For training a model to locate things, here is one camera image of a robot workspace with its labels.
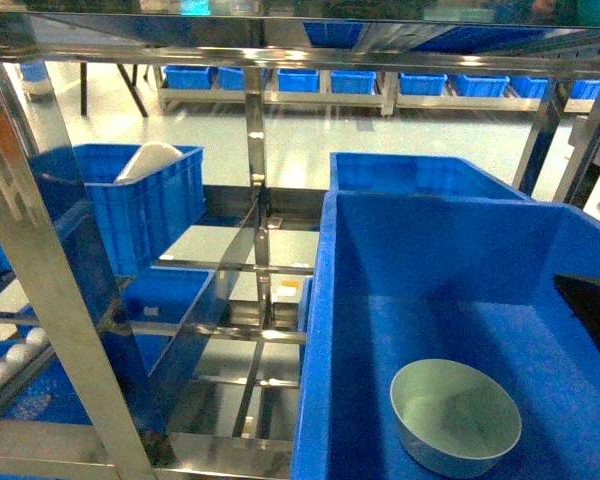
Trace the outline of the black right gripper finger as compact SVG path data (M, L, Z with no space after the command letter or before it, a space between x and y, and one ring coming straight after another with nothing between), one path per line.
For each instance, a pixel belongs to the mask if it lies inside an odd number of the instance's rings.
M554 287L600 353L600 278L557 274Z

